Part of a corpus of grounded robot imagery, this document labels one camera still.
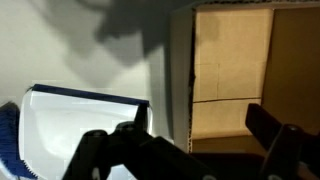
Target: blue bristles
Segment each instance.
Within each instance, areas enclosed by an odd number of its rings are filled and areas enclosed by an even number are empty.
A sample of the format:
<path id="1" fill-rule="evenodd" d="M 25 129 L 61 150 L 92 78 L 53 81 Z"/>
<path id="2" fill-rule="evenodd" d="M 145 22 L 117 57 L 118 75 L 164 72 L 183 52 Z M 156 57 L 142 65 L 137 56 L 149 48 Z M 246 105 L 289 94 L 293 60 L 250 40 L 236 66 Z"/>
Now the blue bristles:
<path id="1" fill-rule="evenodd" d="M 0 160 L 11 174 L 36 179 L 19 156 L 19 113 L 14 103 L 9 102 L 0 108 Z"/>

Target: cardboard box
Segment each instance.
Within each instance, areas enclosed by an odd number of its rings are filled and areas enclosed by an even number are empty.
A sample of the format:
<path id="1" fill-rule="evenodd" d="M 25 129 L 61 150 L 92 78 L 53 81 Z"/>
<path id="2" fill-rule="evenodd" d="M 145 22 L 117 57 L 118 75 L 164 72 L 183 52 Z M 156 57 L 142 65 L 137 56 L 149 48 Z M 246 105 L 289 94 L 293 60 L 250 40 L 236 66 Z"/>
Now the cardboard box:
<path id="1" fill-rule="evenodd" d="M 244 125 L 248 103 L 283 123 L 320 130 L 320 3 L 220 5 L 172 14 L 175 144 L 263 154 Z"/>

